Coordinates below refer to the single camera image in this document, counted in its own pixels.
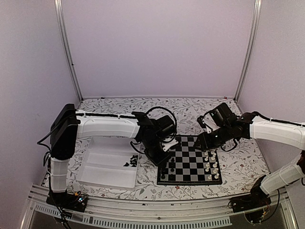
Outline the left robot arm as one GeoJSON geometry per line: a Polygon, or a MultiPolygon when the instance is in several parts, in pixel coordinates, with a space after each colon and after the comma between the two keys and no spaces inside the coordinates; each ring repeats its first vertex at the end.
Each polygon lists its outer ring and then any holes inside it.
{"type": "Polygon", "coordinates": [[[165,166],[171,157],[170,148],[178,143],[175,135],[176,122],[169,115],[150,119],[143,112],[89,113],[65,105],[51,126],[52,199],[60,207],[71,203],[65,192],[66,179],[78,139],[91,139],[77,174],[78,183],[132,189],[140,153],[155,166],[165,166]]]}

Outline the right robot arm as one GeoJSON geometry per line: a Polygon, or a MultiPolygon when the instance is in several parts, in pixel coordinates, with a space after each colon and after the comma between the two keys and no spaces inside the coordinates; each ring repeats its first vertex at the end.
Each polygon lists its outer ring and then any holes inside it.
{"type": "Polygon", "coordinates": [[[246,203],[250,208],[258,207],[264,199],[277,189],[289,186],[305,177],[305,124],[267,118],[258,112],[217,114],[210,112],[217,125],[216,130],[204,131],[198,135],[194,147],[202,151],[221,148],[232,140],[254,139],[264,143],[264,150],[275,146],[280,151],[290,150],[282,167],[260,177],[251,188],[246,203]]]}

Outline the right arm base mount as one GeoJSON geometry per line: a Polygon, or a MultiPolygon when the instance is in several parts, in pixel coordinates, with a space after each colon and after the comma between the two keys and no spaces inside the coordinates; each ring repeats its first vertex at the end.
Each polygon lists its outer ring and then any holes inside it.
{"type": "Polygon", "coordinates": [[[250,211],[244,215],[246,220],[251,224],[259,224],[263,222],[269,212],[270,204],[269,197],[259,199],[251,194],[246,194],[231,198],[227,206],[233,210],[233,213],[250,211]]]}

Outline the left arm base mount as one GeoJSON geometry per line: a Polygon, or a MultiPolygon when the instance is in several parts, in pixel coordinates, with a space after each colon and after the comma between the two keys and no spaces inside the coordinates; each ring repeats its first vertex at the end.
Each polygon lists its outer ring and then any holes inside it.
{"type": "Polygon", "coordinates": [[[84,212],[88,202],[88,194],[83,194],[80,191],[76,193],[61,193],[49,192],[46,203],[58,208],[84,212]]]}

